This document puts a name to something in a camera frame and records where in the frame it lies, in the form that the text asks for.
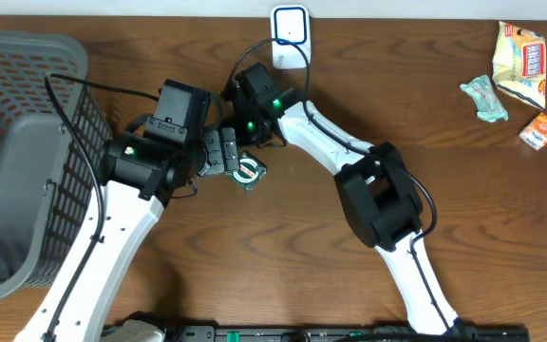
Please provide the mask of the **dark green round-label packet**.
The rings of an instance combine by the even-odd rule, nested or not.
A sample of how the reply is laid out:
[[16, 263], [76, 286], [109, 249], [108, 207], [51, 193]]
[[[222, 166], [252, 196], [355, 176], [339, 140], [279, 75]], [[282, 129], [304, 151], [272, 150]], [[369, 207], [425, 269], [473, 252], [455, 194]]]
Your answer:
[[266, 175], [266, 165], [255, 156], [244, 151], [239, 157], [239, 168], [229, 172], [228, 178], [246, 192], [250, 192]]

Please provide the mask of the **teal snack packet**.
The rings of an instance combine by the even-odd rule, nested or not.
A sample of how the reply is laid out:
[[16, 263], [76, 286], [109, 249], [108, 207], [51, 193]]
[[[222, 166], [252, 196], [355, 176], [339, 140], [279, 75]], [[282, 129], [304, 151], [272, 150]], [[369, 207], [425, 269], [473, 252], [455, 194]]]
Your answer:
[[497, 97], [488, 75], [476, 77], [467, 84], [460, 84], [460, 90], [475, 103], [478, 119], [488, 123], [508, 121], [508, 112]]

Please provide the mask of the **yellow snack bag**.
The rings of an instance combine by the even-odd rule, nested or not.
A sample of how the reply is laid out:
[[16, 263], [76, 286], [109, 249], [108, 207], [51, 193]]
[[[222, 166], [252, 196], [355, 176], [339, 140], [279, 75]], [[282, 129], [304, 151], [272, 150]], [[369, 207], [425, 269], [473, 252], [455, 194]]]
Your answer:
[[546, 107], [545, 38], [526, 28], [499, 21], [493, 82], [503, 93], [537, 109]]

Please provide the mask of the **orange small snack box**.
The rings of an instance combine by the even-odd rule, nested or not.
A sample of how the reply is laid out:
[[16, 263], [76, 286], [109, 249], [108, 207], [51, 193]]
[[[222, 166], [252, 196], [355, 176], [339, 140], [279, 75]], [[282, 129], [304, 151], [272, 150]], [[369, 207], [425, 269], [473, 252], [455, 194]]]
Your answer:
[[540, 112], [519, 133], [519, 137], [535, 150], [547, 144], [547, 115]]

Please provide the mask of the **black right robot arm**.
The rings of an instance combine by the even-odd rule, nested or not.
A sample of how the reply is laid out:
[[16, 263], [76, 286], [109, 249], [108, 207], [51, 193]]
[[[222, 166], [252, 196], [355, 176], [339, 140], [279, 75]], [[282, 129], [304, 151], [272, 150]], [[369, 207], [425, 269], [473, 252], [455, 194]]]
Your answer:
[[255, 141], [275, 133], [316, 159], [333, 176], [353, 234], [383, 259], [417, 333], [451, 333], [458, 315], [446, 300], [429, 262], [421, 214], [433, 198], [406, 169], [397, 149], [363, 142], [327, 119], [290, 89], [282, 92], [229, 88], [222, 94], [246, 121]]

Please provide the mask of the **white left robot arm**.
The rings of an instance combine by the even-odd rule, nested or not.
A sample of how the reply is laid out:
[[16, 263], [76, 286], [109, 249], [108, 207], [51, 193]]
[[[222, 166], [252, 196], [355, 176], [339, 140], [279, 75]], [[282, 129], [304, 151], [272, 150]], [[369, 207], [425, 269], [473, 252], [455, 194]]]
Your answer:
[[123, 132], [105, 146], [104, 171], [46, 298], [18, 341], [101, 341], [130, 263], [176, 189], [239, 167], [231, 127], [179, 146]]

